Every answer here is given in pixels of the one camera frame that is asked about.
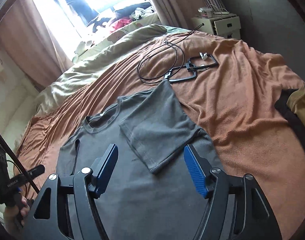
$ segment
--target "white plastic clip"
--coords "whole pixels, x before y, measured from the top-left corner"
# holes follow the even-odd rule
[[[208,58],[207,53],[202,54],[202,53],[200,52],[199,55],[200,55],[200,57],[201,57],[203,60],[206,60],[206,59]]]

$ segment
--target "yellow cloth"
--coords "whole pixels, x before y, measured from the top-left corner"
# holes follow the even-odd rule
[[[305,126],[305,87],[292,93],[287,100],[287,106],[296,114]]]

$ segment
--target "blue gripper pad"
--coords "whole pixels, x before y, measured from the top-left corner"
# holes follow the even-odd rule
[[[117,160],[118,147],[115,144],[110,144],[104,155],[101,158],[95,159],[92,167],[95,165],[96,167],[93,170],[89,189],[94,191],[97,197],[105,193]]]
[[[206,198],[208,193],[205,186],[206,176],[188,146],[184,149],[184,159],[197,192]]]

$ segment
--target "black cloth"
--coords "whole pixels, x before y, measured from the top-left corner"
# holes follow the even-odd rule
[[[97,16],[98,12],[90,8],[85,0],[65,0],[66,3],[71,6],[78,16],[81,18],[83,24],[88,26]]]
[[[299,117],[287,106],[289,96],[298,89],[282,90],[280,98],[275,103],[277,111],[288,121],[305,151],[305,126]]]

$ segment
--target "human hand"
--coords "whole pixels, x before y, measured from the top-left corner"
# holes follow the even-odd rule
[[[20,213],[21,213],[22,217],[25,218],[28,215],[30,207],[27,205],[27,199],[24,196],[21,198],[21,202],[22,202],[22,204],[25,205],[25,207],[23,207],[20,210]],[[19,213],[19,209],[16,205],[13,207],[6,207],[5,211],[4,211],[4,219],[5,220],[14,220],[14,218],[16,217],[16,215],[18,213]],[[25,225],[24,220],[21,221],[21,224],[23,226]]]

